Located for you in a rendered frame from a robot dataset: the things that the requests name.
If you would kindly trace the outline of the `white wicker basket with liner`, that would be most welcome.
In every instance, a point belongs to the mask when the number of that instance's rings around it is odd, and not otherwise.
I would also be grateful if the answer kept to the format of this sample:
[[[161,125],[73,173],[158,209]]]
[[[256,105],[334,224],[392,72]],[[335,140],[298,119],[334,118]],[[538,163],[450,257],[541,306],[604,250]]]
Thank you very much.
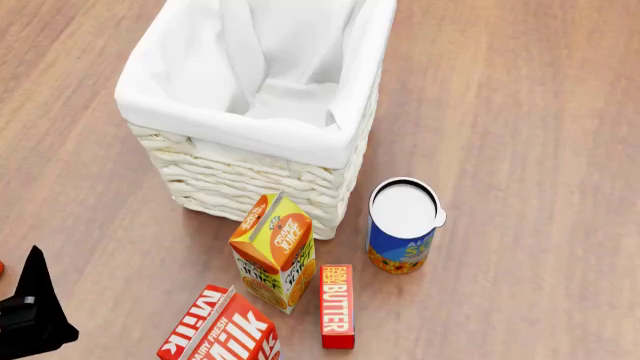
[[[397,0],[166,0],[118,80],[133,125],[340,169]]]

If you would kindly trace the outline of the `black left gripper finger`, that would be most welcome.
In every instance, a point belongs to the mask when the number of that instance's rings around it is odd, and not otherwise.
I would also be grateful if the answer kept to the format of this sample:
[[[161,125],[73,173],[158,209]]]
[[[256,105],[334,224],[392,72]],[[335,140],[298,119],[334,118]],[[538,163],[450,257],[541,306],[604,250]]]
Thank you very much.
[[[33,320],[38,326],[67,323],[43,251],[36,245],[25,260],[14,295],[19,300],[18,309],[23,320]]]

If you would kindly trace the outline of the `red milk carton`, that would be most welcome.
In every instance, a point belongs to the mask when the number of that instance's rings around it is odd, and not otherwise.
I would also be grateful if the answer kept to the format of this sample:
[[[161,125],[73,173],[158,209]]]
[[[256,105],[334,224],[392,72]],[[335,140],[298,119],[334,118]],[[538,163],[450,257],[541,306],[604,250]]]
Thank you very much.
[[[211,284],[156,355],[160,360],[283,360],[274,323],[233,287]]]

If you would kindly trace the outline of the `red butter box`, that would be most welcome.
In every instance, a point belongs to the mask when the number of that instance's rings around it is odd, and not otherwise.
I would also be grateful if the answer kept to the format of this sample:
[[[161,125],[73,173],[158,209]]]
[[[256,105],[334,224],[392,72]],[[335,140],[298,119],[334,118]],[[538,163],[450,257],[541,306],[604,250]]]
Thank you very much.
[[[320,267],[320,329],[325,349],[352,350],[355,346],[352,266]]]

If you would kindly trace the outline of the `blue soup can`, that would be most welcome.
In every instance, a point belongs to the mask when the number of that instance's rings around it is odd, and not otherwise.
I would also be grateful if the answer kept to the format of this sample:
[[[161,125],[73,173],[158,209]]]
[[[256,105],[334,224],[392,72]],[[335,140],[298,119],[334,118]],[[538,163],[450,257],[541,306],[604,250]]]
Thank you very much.
[[[384,272],[415,272],[426,262],[436,230],[445,221],[437,195],[424,182],[411,177],[387,179],[368,200],[365,250]]]

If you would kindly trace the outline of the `orange juice carton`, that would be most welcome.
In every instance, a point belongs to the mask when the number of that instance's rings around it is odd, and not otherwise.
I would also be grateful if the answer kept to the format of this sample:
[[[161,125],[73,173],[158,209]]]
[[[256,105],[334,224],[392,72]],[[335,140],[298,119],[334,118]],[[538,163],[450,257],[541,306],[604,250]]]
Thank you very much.
[[[248,291],[291,314],[316,272],[312,219],[282,192],[263,194],[229,245]]]

